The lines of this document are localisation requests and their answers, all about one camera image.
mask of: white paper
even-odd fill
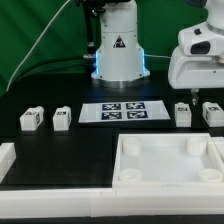
[[[83,104],[79,123],[168,120],[163,101]]]

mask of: black table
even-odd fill
[[[119,134],[210,133],[212,137],[224,136],[224,128],[209,128],[202,117],[203,102],[216,102],[223,107],[223,96],[224,89],[200,90],[199,105],[193,106],[190,90],[173,90],[168,84],[165,71],[154,72],[148,84],[129,89],[94,86],[85,74],[51,74],[24,78],[0,98],[0,144],[14,142],[17,154],[16,162],[0,185],[0,190],[110,188]],[[78,123],[83,103],[150,100],[163,100],[171,120]],[[191,106],[191,128],[175,126],[174,104],[179,102]],[[19,117],[29,107],[36,106],[45,109],[44,122],[36,132],[22,132]],[[63,106],[72,109],[70,130],[54,132],[53,115],[56,108]],[[139,222],[139,219],[141,223],[224,222],[224,216],[41,219],[32,222],[134,223]]]

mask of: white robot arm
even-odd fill
[[[100,14],[101,46],[96,52],[94,83],[125,88],[149,77],[144,50],[138,44],[135,0],[89,0],[92,15]]]
[[[182,30],[169,68],[175,89],[224,87],[224,0],[185,0],[206,8],[208,20]]]

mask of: warning label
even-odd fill
[[[121,36],[117,38],[117,41],[114,44],[114,48],[126,48],[124,41],[122,40]]]

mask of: green screen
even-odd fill
[[[65,0],[0,0],[0,95],[5,92],[13,71],[65,2]],[[69,3],[52,24],[19,72],[40,61],[86,53],[87,40],[83,11],[81,7],[76,7],[74,2]],[[190,7],[183,0],[137,0],[136,2],[139,43],[146,54],[170,56],[178,44],[178,32],[205,21],[207,17],[205,9]],[[99,19],[92,19],[92,25],[95,41],[99,46]],[[47,69],[55,66],[63,67],[66,66],[65,64],[51,65]],[[151,71],[166,70],[169,60],[147,58],[146,66]],[[60,72],[83,71],[83,68],[78,67]]]

